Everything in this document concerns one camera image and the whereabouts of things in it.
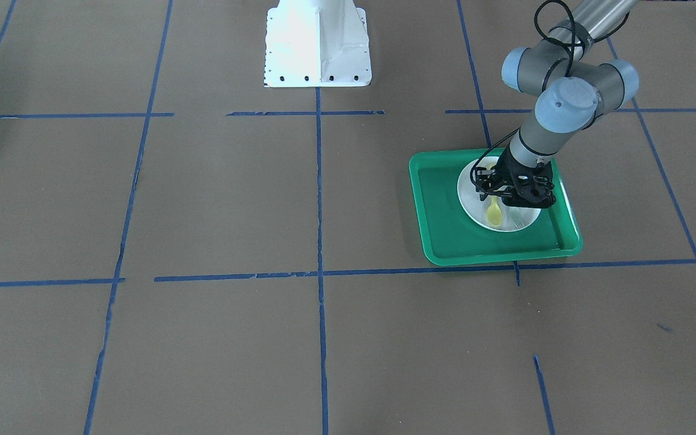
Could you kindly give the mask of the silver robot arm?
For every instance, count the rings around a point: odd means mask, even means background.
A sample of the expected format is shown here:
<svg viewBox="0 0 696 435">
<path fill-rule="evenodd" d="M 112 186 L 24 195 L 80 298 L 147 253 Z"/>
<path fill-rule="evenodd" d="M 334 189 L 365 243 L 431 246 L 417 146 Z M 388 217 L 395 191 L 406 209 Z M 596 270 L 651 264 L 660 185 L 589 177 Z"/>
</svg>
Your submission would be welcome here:
<svg viewBox="0 0 696 435">
<path fill-rule="evenodd" d="M 640 88 L 636 67 L 624 60 L 583 62 L 591 48 L 618 31 L 634 1 L 583 1 L 544 32 L 535 47 L 519 47 L 505 58 L 506 85 L 536 97 L 522 126 L 494 166 L 473 164 L 470 179 L 481 201 L 499 198 L 508 207 L 547 209 L 555 204 L 553 157 L 577 132 L 630 101 Z"/>
</svg>

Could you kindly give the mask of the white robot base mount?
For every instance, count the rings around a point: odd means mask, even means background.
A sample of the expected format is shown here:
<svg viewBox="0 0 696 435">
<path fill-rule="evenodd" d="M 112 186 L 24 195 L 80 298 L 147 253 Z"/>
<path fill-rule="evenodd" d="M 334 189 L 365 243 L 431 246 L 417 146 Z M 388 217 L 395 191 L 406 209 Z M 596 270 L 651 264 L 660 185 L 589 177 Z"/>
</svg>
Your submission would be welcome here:
<svg viewBox="0 0 696 435">
<path fill-rule="evenodd" d="M 266 16 L 263 85 L 345 88 L 373 79 L 367 14 L 353 1 L 280 1 Z"/>
</svg>

